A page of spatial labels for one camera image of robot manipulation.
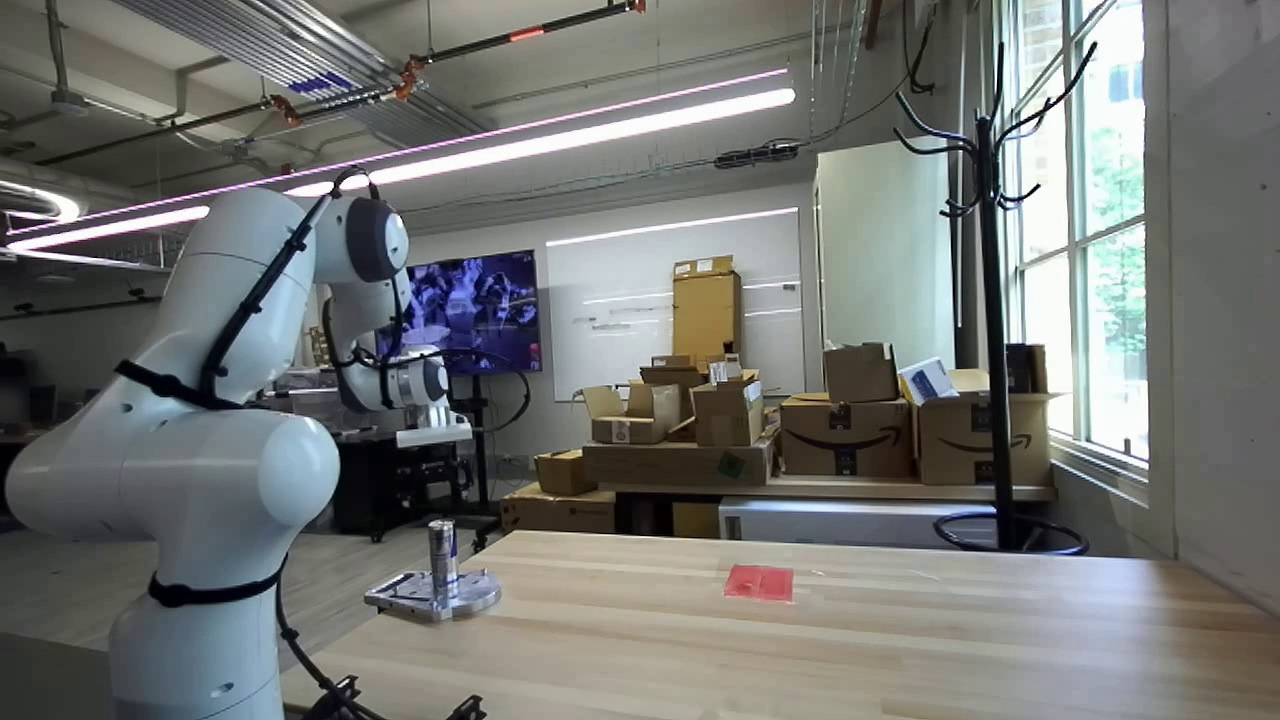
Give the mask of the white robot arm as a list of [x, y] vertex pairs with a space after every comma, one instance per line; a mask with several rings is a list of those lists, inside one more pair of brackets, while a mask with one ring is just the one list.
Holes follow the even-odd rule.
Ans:
[[285, 720], [279, 571], [334, 493], [338, 449], [255, 394], [319, 315], [348, 403], [438, 403], [437, 360], [373, 351], [408, 301], [408, 228], [380, 198], [230, 193], [183, 240], [112, 386], [14, 455], [3, 495], [28, 527], [156, 547], [106, 633], [116, 720]]

